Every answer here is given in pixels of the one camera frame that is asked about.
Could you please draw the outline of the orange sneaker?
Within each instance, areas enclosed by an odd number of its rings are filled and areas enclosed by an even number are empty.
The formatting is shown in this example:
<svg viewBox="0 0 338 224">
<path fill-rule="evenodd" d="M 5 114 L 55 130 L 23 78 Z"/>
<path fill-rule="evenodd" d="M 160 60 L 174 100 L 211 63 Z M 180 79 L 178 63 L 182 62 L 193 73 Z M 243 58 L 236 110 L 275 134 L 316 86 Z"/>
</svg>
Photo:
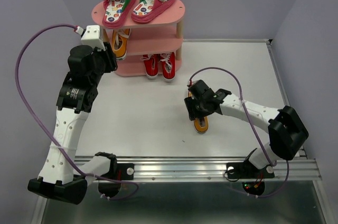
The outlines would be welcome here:
<svg viewBox="0 0 338 224">
<path fill-rule="evenodd" d="M 111 47 L 117 60 L 123 60 L 127 54 L 127 43 L 130 36 L 130 29 L 118 29 L 112 33 Z"/>
<path fill-rule="evenodd" d="M 204 134 L 207 132 L 207 130 L 209 129 L 209 121 L 207 117 L 203 117 L 203 118 L 196 118 L 193 121 L 193 125 L 195 130 L 200 133 L 200 134 Z"/>
</svg>

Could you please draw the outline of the red sneaker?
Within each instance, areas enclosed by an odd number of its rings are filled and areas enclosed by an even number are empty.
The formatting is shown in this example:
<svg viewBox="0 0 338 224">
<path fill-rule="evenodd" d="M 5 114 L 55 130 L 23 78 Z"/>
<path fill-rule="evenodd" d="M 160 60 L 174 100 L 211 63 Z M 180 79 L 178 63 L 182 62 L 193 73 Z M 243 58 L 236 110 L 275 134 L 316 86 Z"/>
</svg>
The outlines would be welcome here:
<svg viewBox="0 0 338 224">
<path fill-rule="evenodd" d="M 158 55 L 145 54 L 141 57 L 144 63 L 145 73 L 148 79 L 155 79 L 158 76 Z"/>
<path fill-rule="evenodd" d="M 173 81 L 175 78 L 175 53 L 162 53 L 159 57 L 164 80 L 167 82 Z"/>
</svg>

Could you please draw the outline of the pink sandal one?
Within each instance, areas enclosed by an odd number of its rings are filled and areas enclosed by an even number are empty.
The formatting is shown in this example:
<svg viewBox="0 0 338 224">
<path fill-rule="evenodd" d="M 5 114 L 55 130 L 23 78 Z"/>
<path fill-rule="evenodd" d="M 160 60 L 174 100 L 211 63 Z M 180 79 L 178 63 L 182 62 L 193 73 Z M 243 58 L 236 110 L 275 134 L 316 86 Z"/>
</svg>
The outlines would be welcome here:
<svg viewBox="0 0 338 224">
<path fill-rule="evenodd" d="M 169 9 L 176 0 L 139 0 L 131 18 L 139 24 L 147 24 Z"/>
<path fill-rule="evenodd" d="M 118 29 L 125 24 L 128 13 L 136 0 L 103 0 L 104 16 L 102 24 L 110 29 Z"/>
</svg>

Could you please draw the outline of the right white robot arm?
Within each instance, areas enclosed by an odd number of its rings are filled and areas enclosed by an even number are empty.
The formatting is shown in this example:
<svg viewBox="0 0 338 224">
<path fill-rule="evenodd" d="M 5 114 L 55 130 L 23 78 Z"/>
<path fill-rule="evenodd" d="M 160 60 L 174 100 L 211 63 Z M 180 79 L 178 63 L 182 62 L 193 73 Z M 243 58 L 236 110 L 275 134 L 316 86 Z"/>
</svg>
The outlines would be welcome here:
<svg viewBox="0 0 338 224">
<path fill-rule="evenodd" d="M 260 144 L 243 163 L 248 176 L 256 176 L 279 159 L 292 160 L 309 137 L 298 113 L 290 106 L 281 109 L 261 106 L 228 90 L 213 91 L 203 80 L 189 84 L 188 91 L 191 96 L 184 102 L 190 120 L 217 113 L 248 122 L 252 129 L 260 128 L 268 134 L 269 143 Z"/>
</svg>

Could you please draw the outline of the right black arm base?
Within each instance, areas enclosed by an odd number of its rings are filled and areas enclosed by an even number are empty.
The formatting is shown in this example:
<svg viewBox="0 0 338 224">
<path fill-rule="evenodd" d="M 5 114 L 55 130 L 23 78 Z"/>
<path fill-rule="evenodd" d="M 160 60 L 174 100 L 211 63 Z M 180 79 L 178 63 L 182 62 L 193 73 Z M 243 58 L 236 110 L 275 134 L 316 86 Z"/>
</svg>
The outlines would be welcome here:
<svg viewBox="0 0 338 224">
<path fill-rule="evenodd" d="M 237 182 L 244 179 L 245 181 L 242 182 L 244 191 L 249 195 L 259 197 L 265 191 L 264 179 L 273 179 L 275 174 L 273 167 L 268 164 L 258 169 L 249 162 L 249 158 L 256 150 L 257 148 L 251 151 L 243 162 L 227 163 L 223 177 L 229 182 Z"/>
</svg>

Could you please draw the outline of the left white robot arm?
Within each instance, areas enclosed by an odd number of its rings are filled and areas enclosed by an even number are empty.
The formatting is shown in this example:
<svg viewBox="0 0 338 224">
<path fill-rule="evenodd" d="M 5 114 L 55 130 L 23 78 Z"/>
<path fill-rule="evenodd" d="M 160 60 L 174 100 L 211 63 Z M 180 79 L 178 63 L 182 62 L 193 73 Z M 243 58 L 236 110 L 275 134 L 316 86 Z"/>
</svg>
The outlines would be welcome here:
<svg viewBox="0 0 338 224">
<path fill-rule="evenodd" d="M 85 197 L 89 183 L 84 173 L 74 171 L 73 161 L 101 77 L 118 68 L 110 43 L 103 45 L 92 48 L 82 44 L 70 50 L 69 71 L 57 99 L 53 141 L 38 177 L 29 180 L 30 192 L 72 204 Z"/>
</svg>

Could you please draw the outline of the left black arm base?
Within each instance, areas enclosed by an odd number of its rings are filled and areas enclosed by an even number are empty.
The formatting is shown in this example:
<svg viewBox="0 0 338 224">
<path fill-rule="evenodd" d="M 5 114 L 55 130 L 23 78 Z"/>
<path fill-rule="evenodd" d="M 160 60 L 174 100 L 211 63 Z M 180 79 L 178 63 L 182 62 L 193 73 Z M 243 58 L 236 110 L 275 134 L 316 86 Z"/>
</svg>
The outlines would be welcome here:
<svg viewBox="0 0 338 224">
<path fill-rule="evenodd" d="M 120 163 L 116 155 L 105 152 L 98 152 L 95 157 L 99 157 L 102 161 L 108 161 L 104 168 L 108 171 L 103 172 L 100 176 L 103 178 L 128 181 L 134 179 L 134 164 L 133 163 Z M 98 180 L 98 192 L 104 199 L 122 200 L 130 198 L 138 190 L 138 186 L 130 183 L 116 183 L 108 182 L 107 180 Z"/>
</svg>

